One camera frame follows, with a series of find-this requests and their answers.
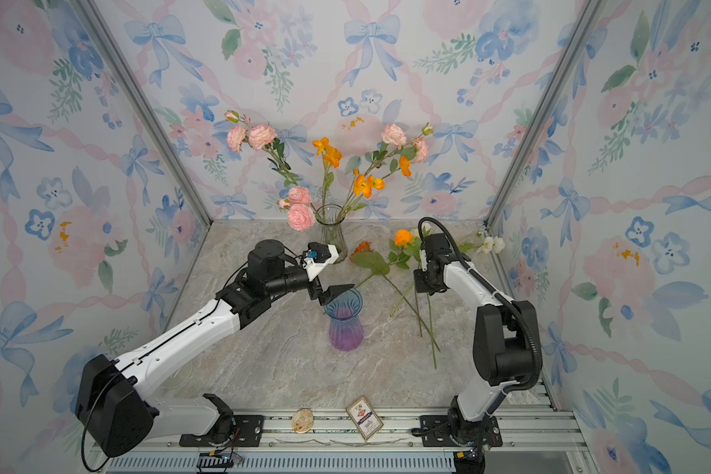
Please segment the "clear grey glass vase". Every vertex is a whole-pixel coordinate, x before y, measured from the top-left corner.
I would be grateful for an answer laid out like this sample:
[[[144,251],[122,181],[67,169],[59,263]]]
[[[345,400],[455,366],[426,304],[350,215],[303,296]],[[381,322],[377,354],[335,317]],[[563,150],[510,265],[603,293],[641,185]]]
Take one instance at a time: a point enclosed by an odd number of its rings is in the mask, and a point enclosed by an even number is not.
[[[343,233],[343,222],[345,221],[345,211],[341,205],[321,205],[316,209],[315,217],[321,226],[322,242],[333,245],[338,252],[335,260],[339,264],[348,256],[348,246]]]

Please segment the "pink carnation stem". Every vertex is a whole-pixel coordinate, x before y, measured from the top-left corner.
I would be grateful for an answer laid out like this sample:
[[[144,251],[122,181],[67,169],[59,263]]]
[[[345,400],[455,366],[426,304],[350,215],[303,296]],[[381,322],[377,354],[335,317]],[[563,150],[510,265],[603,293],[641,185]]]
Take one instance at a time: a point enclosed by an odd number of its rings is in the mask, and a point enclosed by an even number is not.
[[[288,191],[288,196],[280,199],[276,204],[286,212],[288,224],[295,231],[303,232],[312,227],[315,215],[308,189],[293,187]]]

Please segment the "blue purple glass vase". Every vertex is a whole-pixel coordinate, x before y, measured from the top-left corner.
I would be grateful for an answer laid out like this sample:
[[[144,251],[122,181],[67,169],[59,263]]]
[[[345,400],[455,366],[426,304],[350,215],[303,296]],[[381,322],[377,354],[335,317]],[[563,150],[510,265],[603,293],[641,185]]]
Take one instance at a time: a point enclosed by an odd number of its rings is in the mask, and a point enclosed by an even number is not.
[[[361,310],[363,297],[358,290],[348,290],[324,306],[330,320],[329,341],[335,349],[350,352],[363,343],[365,332],[359,319]]]

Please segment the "white flower stem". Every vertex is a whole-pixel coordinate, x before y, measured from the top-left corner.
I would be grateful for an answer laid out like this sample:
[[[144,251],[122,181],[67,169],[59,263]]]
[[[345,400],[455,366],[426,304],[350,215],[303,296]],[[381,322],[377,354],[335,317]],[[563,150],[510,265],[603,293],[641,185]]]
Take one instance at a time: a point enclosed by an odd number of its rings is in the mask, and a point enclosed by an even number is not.
[[[503,238],[498,236],[479,236],[474,242],[466,242],[459,246],[462,253],[475,254],[500,254],[506,248]]]

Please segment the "yellow poppy flower stem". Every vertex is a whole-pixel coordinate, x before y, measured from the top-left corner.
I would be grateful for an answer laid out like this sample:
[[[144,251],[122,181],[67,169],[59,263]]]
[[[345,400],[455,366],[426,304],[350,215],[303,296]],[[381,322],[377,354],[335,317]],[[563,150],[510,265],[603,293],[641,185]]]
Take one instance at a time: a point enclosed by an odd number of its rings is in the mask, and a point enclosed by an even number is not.
[[[323,164],[323,179],[320,191],[321,205],[316,211],[316,215],[324,221],[326,219],[326,205],[328,205],[328,195],[335,180],[335,170],[340,167],[343,158],[342,152],[330,143],[329,138],[322,137],[312,142],[316,148],[316,155],[320,156]]]

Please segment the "pink rose stem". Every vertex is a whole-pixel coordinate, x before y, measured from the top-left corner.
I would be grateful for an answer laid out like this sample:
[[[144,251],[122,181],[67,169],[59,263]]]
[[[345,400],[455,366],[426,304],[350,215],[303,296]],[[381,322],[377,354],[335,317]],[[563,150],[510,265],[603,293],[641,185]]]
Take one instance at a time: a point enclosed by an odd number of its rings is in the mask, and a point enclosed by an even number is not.
[[[230,110],[224,114],[225,122],[230,124],[226,144],[230,151],[240,154],[244,145],[254,151],[264,152],[271,162],[272,170],[284,178],[285,186],[298,186],[299,177],[292,172],[286,161],[286,145],[280,140],[277,131],[269,124],[253,126],[245,116]]]
[[[381,132],[381,141],[375,150],[371,151],[369,156],[371,159],[365,168],[367,168],[373,160],[380,159],[389,155],[406,155],[408,158],[413,160],[413,164],[421,164],[429,158],[429,146],[427,144],[427,137],[434,133],[434,128],[431,124],[425,124],[421,131],[415,135],[410,136],[405,132],[404,128],[398,126],[398,124],[389,124],[385,126]]]

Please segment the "orange rose stem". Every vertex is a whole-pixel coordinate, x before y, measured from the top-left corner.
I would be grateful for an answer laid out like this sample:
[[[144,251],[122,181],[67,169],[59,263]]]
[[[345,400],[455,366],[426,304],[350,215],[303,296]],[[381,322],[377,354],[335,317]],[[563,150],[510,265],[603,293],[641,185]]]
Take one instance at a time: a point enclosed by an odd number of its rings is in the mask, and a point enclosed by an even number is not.
[[[428,235],[428,230],[398,230],[390,242],[389,264],[403,271],[420,270],[422,238]],[[406,290],[400,290],[399,294],[400,299],[409,306],[417,318],[419,335],[429,338],[433,367],[437,369],[440,346],[436,341],[433,309],[428,296],[420,296],[418,286],[414,282]]]

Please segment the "cream rose stem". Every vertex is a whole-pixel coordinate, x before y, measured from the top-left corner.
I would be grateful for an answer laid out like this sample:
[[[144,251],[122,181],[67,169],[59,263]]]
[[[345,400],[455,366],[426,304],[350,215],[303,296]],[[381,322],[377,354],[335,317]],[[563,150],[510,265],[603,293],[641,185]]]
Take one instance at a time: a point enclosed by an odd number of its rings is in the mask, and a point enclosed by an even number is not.
[[[388,264],[391,269],[396,269],[410,278],[413,278],[413,272],[420,264],[420,246],[421,235],[417,229],[399,229],[390,243],[388,252]],[[425,322],[421,314],[421,300],[418,292],[415,290],[415,283],[412,279],[408,286],[398,286],[389,276],[386,277],[387,282],[399,293],[399,299],[394,306],[391,315],[395,314],[403,303],[408,305],[408,308],[417,318],[419,326],[419,336],[425,335]]]

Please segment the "framed card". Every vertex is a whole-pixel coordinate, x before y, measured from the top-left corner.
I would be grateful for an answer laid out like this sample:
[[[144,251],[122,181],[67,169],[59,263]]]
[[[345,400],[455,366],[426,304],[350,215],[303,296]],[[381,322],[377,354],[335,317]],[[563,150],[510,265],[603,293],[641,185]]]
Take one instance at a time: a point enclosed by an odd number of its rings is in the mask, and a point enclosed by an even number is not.
[[[354,401],[346,409],[346,413],[365,442],[371,440],[384,427],[383,420],[365,396]]]

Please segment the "round beige coaster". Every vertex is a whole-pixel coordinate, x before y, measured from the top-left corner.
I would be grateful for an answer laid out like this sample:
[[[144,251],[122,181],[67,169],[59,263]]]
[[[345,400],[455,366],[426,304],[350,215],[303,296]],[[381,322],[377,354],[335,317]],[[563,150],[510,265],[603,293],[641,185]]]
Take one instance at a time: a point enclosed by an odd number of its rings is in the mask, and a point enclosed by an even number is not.
[[[299,409],[290,418],[290,424],[296,434],[309,433],[314,425],[314,415],[309,409]]]

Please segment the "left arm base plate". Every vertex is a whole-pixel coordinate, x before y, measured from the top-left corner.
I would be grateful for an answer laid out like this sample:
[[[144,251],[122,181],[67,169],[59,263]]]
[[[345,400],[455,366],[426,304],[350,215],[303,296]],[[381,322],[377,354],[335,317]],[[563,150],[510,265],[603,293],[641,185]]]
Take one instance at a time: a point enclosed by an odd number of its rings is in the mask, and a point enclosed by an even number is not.
[[[263,415],[221,416],[207,434],[183,434],[181,448],[258,448],[264,432]]]

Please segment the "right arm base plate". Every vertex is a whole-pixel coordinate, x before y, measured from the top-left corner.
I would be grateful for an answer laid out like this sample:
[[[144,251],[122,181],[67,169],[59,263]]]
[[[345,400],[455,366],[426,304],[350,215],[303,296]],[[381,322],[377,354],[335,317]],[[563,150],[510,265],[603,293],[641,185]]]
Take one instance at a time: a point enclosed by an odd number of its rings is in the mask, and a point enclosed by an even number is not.
[[[485,423],[466,420],[450,420],[448,415],[423,415],[420,426],[412,435],[421,439],[425,448],[500,448],[503,443],[501,429],[496,417]]]

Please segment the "aluminium rail frame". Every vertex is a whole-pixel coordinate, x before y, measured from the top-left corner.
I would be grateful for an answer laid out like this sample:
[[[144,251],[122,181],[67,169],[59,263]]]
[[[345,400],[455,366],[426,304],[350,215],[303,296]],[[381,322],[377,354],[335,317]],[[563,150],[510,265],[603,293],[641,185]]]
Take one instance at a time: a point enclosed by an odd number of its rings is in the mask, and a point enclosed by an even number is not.
[[[381,409],[365,440],[343,410],[316,410],[306,433],[290,410],[242,412],[233,442],[213,450],[177,436],[146,440],[115,458],[87,457],[106,473],[594,473],[576,417],[548,407],[497,412],[475,442],[450,434],[444,409]]]

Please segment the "left corner aluminium post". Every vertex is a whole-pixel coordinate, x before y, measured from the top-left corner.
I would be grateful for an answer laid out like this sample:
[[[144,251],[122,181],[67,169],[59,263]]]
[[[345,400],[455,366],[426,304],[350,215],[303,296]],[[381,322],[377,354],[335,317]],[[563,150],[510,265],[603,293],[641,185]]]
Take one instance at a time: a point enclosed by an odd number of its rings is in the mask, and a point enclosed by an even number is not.
[[[161,126],[154,108],[135,79],[134,71],[124,57],[122,49],[115,40],[99,8],[94,1],[87,0],[74,0],[70,4],[82,24],[88,29],[91,38],[100,49],[104,59],[110,63],[117,79],[122,83],[124,96],[134,108],[136,118],[140,119],[143,128],[152,138],[167,167],[174,175],[177,184],[182,188],[187,201],[197,212],[201,223],[210,227],[213,219],[209,216],[207,208],[190,179],[187,168],[182,164],[172,148],[166,130]]]

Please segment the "right corner aluminium post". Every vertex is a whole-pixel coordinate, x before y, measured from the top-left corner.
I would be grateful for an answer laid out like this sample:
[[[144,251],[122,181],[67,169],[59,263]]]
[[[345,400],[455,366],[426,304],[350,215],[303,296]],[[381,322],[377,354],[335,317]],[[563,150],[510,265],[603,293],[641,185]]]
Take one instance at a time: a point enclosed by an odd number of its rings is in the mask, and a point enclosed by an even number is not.
[[[596,27],[596,22],[600,17],[600,13],[602,13],[602,9],[604,9],[604,1],[589,0],[584,3],[584,8],[577,17],[574,29],[572,29],[572,33],[568,37],[566,47],[564,47],[563,53],[556,63],[552,78],[545,87],[537,107],[534,109],[529,130],[523,137],[521,146],[513,157],[501,188],[493,201],[485,220],[488,230],[493,230],[498,225],[498,222],[503,219],[504,209],[509,196],[515,189],[515,185],[517,185],[517,179],[519,179],[519,176],[523,173],[523,168],[529,161],[529,154],[533,151],[539,134],[545,130],[550,115],[564,91],[565,83],[576,68],[576,63]]]

